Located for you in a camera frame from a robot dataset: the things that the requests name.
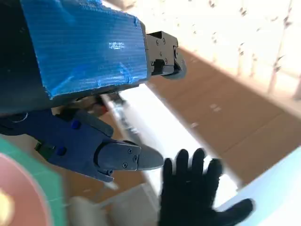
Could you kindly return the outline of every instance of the finger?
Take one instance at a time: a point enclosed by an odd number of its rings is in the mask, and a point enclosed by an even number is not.
[[[192,157],[191,171],[194,176],[203,175],[205,153],[202,148],[195,151]]]
[[[236,225],[244,221],[253,209],[253,201],[251,199],[244,199],[224,212],[218,213],[216,225]]]
[[[179,181],[186,181],[189,154],[182,149],[176,158],[176,177]]]
[[[171,162],[171,159],[167,158],[164,161],[163,166],[163,183],[169,182],[172,178],[173,174],[173,163]]]
[[[205,204],[207,204],[209,207],[211,207],[214,202],[216,190],[218,188],[221,175],[222,175],[221,161],[219,159],[212,159],[204,175],[204,183],[205,183],[204,186],[206,190]]]

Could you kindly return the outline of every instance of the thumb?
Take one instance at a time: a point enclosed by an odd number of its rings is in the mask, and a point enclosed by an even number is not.
[[[253,201],[251,199],[244,199],[224,212],[219,212],[216,225],[234,226],[244,221],[253,209]]]

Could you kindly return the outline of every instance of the bolt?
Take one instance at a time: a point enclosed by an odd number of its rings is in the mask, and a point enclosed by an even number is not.
[[[112,173],[113,173],[112,170],[108,170],[108,171],[107,171],[107,175],[108,175],[108,176],[110,176]]]
[[[58,149],[57,149],[57,154],[59,155],[59,156],[63,156],[64,154],[66,154],[66,151],[67,151],[67,149],[65,148],[65,147],[59,147]]]
[[[80,126],[81,126],[81,123],[78,120],[74,120],[71,124],[72,129],[79,129]]]
[[[137,155],[134,155],[134,157],[133,157],[133,162],[137,162],[137,160],[138,160]]]

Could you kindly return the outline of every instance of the black glove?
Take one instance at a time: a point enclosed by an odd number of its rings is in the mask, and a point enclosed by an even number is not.
[[[212,159],[203,173],[204,157],[204,151],[198,149],[189,169],[188,152],[181,150],[176,158],[175,174],[172,161],[165,160],[159,226],[234,226],[252,212],[250,199],[224,212],[213,210],[222,164]]]

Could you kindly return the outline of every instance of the blue tape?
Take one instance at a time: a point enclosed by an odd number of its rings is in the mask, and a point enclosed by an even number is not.
[[[97,0],[21,0],[50,98],[147,78],[139,20]]]

